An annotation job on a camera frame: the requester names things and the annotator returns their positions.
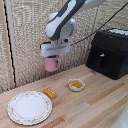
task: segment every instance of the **black cable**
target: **black cable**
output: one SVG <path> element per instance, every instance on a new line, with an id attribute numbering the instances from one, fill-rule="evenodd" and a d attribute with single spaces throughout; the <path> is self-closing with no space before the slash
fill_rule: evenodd
<path id="1" fill-rule="evenodd" d="M 105 22 L 100 28 L 98 28 L 95 32 L 93 32 L 92 34 L 90 34 L 89 36 L 87 36 L 87 37 L 85 37 L 84 39 L 82 39 L 82 40 L 80 40 L 80 41 L 78 41 L 78 42 L 76 42 L 76 43 L 73 43 L 73 44 L 71 44 L 70 46 L 72 46 L 72 45 L 74 45 L 74 44 L 77 44 L 77 43 L 79 43 L 79 42 L 81 42 L 81 41 L 83 41 L 83 40 L 86 40 L 88 37 L 90 37 L 90 36 L 92 36 L 93 34 L 95 34 L 96 32 L 98 32 L 102 27 L 104 27 L 111 19 L 113 19 L 113 17 L 115 17 L 116 15 L 117 15 L 117 13 L 119 13 L 123 8 L 125 8 L 125 6 L 127 6 L 128 5 L 128 2 L 121 8 L 121 9 L 119 9 L 107 22 Z"/>

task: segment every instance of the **wicker wall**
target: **wicker wall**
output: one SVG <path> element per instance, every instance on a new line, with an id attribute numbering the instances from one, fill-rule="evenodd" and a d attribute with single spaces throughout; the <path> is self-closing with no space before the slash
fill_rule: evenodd
<path id="1" fill-rule="evenodd" d="M 115 12 L 117 12 L 127 0 L 107 0 L 102 6 L 99 13 L 99 21 L 97 27 L 105 23 Z M 118 28 L 128 30 L 128 6 L 118 13 L 105 27 L 102 29 Z"/>
<path id="2" fill-rule="evenodd" d="M 10 54 L 3 2 L 0 0 L 0 93 L 14 87 Z"/>
<path id="3" fill-rule="evenodd" d="M 10 22 L 10 35 L 14 40 L 13 56 L 15 58 L 15 74 L 17 87 L 42 79 L 84 63 L 87 40 L 71 47 L 68 54 L 62 55 L 60 69 L 48 73 L 44 68 L 40 45 L 49 39 L 45 35 L 45 26 L 51 12 L 58 11 L 59 0 L 8 0 L 7 9 Z M 87 36 L 95 19 L 95 9 L 84 11 L 74 18 L 78 32 L 71 37 L 71 44 Z"/>

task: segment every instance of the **cup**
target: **cup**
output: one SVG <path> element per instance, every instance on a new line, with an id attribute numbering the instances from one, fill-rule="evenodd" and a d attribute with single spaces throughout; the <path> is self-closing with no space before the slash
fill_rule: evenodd
<path id="1" fill-rule="evenodd" d="M 58 70 L 61 64 L 61 58 L 59 56 L 45 57 L 45 69 L 48 72 Z"/>

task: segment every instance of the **plate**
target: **plate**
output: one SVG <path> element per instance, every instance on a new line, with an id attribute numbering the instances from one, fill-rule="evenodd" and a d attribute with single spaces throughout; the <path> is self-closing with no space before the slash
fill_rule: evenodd
<path id="1" fill-rule="evenodd" d="M 43 93 L 27 91 L 12 98 L 7 111 L 16 123 L 33 125 L 42 122 L 50 115 L 52 103 Z"/>

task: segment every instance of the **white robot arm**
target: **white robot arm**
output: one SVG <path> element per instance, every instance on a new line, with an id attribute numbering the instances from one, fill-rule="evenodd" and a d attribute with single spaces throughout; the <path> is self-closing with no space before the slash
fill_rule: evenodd
<path id="1" fill-rule="evenodd" d="M 49 44 L 41 45 L 41 55 L 44 57 L 60 55 L 70 51 L 67 39 L 77 31 L 74 14 L 94 8 L 106 0 L 68 0 L 59 12 L 50 14 L 46 26 L 46 35 L 51 40 Z"/>

